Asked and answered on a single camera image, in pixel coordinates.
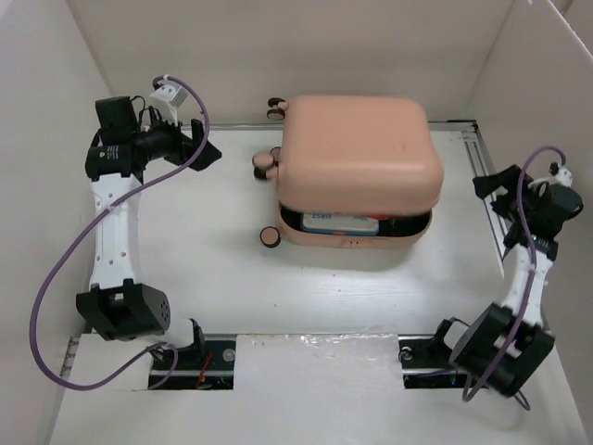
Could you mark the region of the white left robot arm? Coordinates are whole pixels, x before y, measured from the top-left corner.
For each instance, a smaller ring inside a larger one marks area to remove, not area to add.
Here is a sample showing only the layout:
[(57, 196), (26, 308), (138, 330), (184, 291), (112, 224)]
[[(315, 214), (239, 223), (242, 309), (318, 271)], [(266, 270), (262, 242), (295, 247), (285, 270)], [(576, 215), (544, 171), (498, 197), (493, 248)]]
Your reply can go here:
[(147, 164), (165, 159), (203, 171), (221, 158), (205, 136), (202, 121), (192, 120), (192, 134), (183, 134), (178, 109), (187, 97), (163, 86), (140, 112), (132, 98), (96, 101), (100, 127), (87, 152), (95, 213), (95, 259), (89, 288), (76, 297), (82, 318), (105, 340), (138, 337), (166, 340), (171, 309), (164, 291), (144, 282), (138, 236), (139, 188)]

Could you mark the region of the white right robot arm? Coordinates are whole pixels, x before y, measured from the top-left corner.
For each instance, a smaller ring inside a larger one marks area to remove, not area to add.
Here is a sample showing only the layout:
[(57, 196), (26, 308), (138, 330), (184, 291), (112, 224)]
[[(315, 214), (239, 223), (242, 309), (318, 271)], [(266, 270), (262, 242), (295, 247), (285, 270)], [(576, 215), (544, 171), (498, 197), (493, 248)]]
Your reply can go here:
[(551, 352), (555, 338), (543, 326), (541, 306), (547, 274), (558, 255), (555, 237), (584, 207), (572, 182), (569, 169), (558, 162), (550, 164), (549, 175), (537, 179), (517, 165), (473, 178), (475, 195), (492, 196), (492, 210), (511, 224), (503, 257), (510, 271), (500, 303), (491, 303), (459, 338), (444, 333), (428, 342), (434, 362), (467, 375), (464, 401), (481, 388), (517, 397)]

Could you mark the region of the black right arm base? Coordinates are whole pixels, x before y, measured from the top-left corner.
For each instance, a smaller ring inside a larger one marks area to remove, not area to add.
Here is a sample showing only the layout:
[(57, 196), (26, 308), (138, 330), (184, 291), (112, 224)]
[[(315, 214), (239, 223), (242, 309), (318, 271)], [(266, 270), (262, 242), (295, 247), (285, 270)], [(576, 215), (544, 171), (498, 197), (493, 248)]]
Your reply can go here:
[(398, 337), (398, 360), (405, 389), (463, 388), (467, 374), (448, 362), (450, 348), (431, 335)]

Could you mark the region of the pink hard-shell suitcase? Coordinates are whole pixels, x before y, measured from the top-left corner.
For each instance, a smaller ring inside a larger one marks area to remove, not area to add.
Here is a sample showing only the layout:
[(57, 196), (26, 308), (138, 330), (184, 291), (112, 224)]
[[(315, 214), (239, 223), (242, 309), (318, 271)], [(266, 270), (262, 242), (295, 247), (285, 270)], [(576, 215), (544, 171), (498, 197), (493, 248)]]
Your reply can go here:
[[(254, 176), (271, 181), (277, 221), (259, 240), (326, 248), (408, 248), (431, 225), (444, 181), (426, 113), (393, 96), (271, 97), (267, 116), (281, 121), (280, 145), (253, 156)], [(381, 214), (376, 234), (313, 232), (304, 213)]]

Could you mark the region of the red white patterned garment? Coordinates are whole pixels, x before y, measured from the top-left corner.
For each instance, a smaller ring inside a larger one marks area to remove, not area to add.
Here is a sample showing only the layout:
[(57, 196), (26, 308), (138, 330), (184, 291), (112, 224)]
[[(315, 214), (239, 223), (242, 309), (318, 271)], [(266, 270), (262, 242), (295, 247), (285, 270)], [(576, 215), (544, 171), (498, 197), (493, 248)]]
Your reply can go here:
[(376, 221), (388, 221), (390, 219), (394, 219), (395, 216), (392, 215), (381, 215), (381, 214), (362, 214), (362, 215), (356, 215), (355, 218), (358, 219), (375, 219)]

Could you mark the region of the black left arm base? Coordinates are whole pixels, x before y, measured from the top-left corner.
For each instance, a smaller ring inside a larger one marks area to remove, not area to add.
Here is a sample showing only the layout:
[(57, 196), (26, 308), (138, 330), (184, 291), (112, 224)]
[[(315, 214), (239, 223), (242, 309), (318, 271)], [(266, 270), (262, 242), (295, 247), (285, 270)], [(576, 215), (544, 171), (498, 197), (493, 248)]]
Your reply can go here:
[(170, 377), (155, 390), (232, 390), (236, 337), (206, 336), (200, 347), (180, 350)]

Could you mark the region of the white first aid tin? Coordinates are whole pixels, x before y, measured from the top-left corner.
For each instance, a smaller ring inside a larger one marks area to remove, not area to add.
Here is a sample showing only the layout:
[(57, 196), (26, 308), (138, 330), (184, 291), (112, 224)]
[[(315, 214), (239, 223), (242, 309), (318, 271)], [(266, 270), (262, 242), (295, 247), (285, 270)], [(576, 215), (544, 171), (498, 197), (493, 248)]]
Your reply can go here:
[(379, 231), (379, 222), (374, 218), (343, 214), (304, 213), (301, 224), (304, 229), (313, 232), (376, 234)]

